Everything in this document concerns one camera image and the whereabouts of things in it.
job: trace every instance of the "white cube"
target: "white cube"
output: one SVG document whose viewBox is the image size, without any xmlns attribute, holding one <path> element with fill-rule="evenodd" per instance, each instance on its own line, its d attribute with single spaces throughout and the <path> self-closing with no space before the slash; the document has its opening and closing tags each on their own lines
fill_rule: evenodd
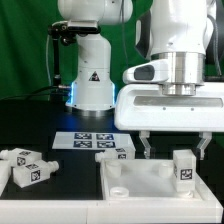
<svg viewBox="0 0 224 224">
<path fill-rule="evenodd" d="M 195 190 L 196 157 L 191 150 L 173 151 L 173 183 L 177 192 Z"/>
</svg>

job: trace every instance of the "table surface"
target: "table surface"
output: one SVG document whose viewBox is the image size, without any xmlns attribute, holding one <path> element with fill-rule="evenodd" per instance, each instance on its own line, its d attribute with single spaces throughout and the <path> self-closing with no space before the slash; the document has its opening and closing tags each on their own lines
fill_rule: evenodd
<svg viewBox="0 0 224 224">
<path fill-rule="evenodd" d="M 49 180 L 20 188 L 10 178 L 1 200 L 101 200 L 100 166 L 87 150 L 53 150 L 57 131 L 129 133 L 114 126 L 113 115 L 90 118 L 65 112 L 64 103 L 10 100 L 0 102 L 0 150 L 24 148 L 42 152 L 43 160 L 58 161 Z M 136 158 L 144 158 L 138 132 L 130 132 Z M 175 149 L 194 148 L 198 133 L 151 133 L 155 158 L 172 159 Z M 224 206 L 224 148 L 213 139 L 197 172 Z"/>
</svg>

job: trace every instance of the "white block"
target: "white block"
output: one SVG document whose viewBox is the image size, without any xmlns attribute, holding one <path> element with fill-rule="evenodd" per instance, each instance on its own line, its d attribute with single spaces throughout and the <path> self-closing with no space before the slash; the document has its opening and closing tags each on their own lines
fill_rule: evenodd
<svg viewBox="0 0 224 224">
<path fill-rule="evenodd" d="M 50 174 L 59 169 L 58 162 L 36 161 L 24 166 L 13 168 L 13 181 L 21 188 L 39 183 L 50 178 Z"/>
<path fill-rule="evenodd" d="M 195 190 L 196 157 L 191 150 L 173 151 L 173 184 L 177 192 Z"/>
<path fill-rule="evenodd" d="M 26 149 L 15 148 L 13 150 L 2 150 L 0 159 L 9 160 L 12 167 L 22 166 L 41 160 L 42 153 Z"/>
<path fill-rule="evenodd" d="M 9 161 L 0 161 L 0 196 L 11 175 L 11 166 Z"/>
</svg>

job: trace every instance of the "warning label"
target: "warning label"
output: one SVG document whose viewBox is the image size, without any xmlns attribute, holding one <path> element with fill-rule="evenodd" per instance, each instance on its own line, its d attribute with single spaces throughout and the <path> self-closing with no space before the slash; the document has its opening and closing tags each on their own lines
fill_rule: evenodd
<svg viewBox="0 0 224 224">
<path fill-rule="evenodd" d="M 27 165 L 26 168 L 28 168 L 29 170 L 34 170 L 38 168 L 38 166 L 36 164 L 30 164 L 30 165 Z"/>
<path fill-rule="evenodd" d="M 91 141 L 74 141 L 74 148 L 92 148 Z"/>
<path fill-rule="evenodd" d="M 22 166 L 26 164 L 26 159 L 23 157 L 17 157 L 17 165 Z"/>
<path fill-rule="evenodd" d="M 117 158 L 118 159 L 127 159 L 126 151 L 123 148 L 115 149 L 117 151 Z"/>
<path fill-rule="evenodd" d="M 114 140 L 113 134 L 96 134 L 98 140 Z"/>
<path fill-rule="evenodd" d="M 36 170 L 31 173 L 31 182 L 40 180 L 40 170 Z"/>
<path fill-rule="evenodd" d="M 90 133 L 75 133 L 75 139 L 92 139 Z"/>
<path fill-rule="evenodd" d="M 193 178 L 193 170 L 192 169 L 184 169 L 180 171 L 181 180 L 192 180 Z"/>
<path fill-rule="evenodd" d="M 97 75 L 96 72 L 94 72 L 94 73 L 92 74 L 92 76 L 90 77 L 89 81 L 100 82 L 99 76 Z"/>
<path fill-rule="evenodd" d="M 176 164 L 174 164 L 174 174 L 175 174 L 175 176 L 177 178 L 177 166 L 176 166 Z"/>
<path fill-rule="evenodd" d="M 104 141 L 100 141 L 100 142 L 97 142 L 97 148 L 115 148 L 116 145 L 115 145 L 115 142 L 104 142 Z"/>
<path fill-rule="evenodd" d="M 19 154 L 22 156 L 28 156 L 31 152 L 22 151 Z"/>
</svg>

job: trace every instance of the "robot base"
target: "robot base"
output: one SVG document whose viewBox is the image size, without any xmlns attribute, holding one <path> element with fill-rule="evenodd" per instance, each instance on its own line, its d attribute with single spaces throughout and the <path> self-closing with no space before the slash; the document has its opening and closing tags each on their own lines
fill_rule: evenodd
<svg viewBox="0 0 224 224">
<path fill-rule="evenodd" d="M 72 107 L 70 105 L 65 106 L 65 111 L 69 113 L 74 113 L 80 116 L 84 117 L 104 117 L 109 116 L 111 114 L 114 114 L 114 108 L 111 108 L 109 110 L 81 110 L 75 107 Z"/>
</svg>

